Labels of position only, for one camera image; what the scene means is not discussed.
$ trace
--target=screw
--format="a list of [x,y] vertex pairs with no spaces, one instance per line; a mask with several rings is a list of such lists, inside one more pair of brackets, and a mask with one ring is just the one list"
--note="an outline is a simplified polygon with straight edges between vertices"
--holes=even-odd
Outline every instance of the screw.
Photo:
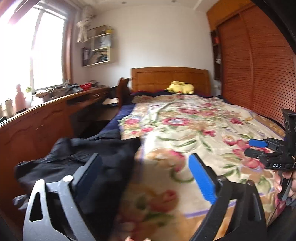
[[248,181],[246,182],[246,184],[248,184],[248,185],[250,185],[250,186],[254,186],[254,185],[255,185],[255,183],[254,183],[252,180],[248,180]]
[[64,178],[63,178],[63,181],[64,182],[70,182],[70,181],[72,181],[73,180],[73,177],[71,176],[71,175],[67,175],[67,176],[65,176]]
[[226,178],[225,176],[219,176],[219,177],[218,177],[218,180],[219,180],[220,182],[224,182],[224,181],[227,180],[227,178]]

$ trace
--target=cabinet door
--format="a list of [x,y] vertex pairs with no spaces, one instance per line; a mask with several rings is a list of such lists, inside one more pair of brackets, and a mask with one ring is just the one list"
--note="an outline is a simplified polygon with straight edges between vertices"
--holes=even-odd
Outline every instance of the cabinet door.
[[6,131],[1,130],[0,141],[0,209],[21,225],[23,215],[12,204],[12,199],[25,191],[14,178],[14,167],[23,161],[40,158],[36,147],[36,115],[28,116],[11,125]]
[[251,107],[252,77],[249,42],[239,15],[218,28],[223,58],[222,93],[231,104]]
[[65,103],[50,105],[40,113],[40,139],[45,140],[44,155],[47,155],[55,142],[62,137],[72,137],[72,128],[65,111]]
[[283,34],[257,6],[242,12],[254,63],[252,110],[282,125],[281,109],[295,110],[294,53]]
[[9,133],[7,130],[0,130],[0,209],[18,226],[22,225],[23,215],[12,204],[12,199],[24,192],[14,178],[13,169],[17,161],[11,156],[9,145]]

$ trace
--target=red object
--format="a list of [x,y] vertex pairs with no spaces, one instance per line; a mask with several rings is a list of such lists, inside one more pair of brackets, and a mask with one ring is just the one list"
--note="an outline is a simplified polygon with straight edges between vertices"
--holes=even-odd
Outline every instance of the red object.
[[89,90],[89,88],[91,87],[91,83],[80,85],[80,87],[83,89],[83,91]]

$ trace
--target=window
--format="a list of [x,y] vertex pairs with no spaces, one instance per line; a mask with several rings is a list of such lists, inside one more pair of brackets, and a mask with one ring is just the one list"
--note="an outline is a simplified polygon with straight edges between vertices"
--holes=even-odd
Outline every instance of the window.
[[38,3],[16,24],[0,18],[0,103],[14,100],[16,85],[22,91],[45,89],[63,83],[63,43],[67,14]]

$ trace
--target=wall shelf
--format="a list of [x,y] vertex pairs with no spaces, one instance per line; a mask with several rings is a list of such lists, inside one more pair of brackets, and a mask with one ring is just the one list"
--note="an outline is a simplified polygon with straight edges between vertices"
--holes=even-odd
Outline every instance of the wall shelf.
[[92,66],[95,66],[95,65],[98,65],[98,64],[101,64],[101,65],[104,65],[104,64],[107,64],[107,63],[110,63],[111,60],[107,60],[107,61],[102,61],[102,62],[98,62],[98,63],[94,63],[94,64],[89,64],[89,65],[86,65],[84,67],[92,67]]
[[97,35],[97,36],[94,36],[94,37],[90,37],[90,38],[88,38],[88,39],[99,38],[99,37],[103,37],[103,36],[107,36],[107,35],[111,35],[111,33],[100,34],[100,35]]
[[112,29],[106,25],[88,30],[88,40],[83,49],[83,67],[111,62]]

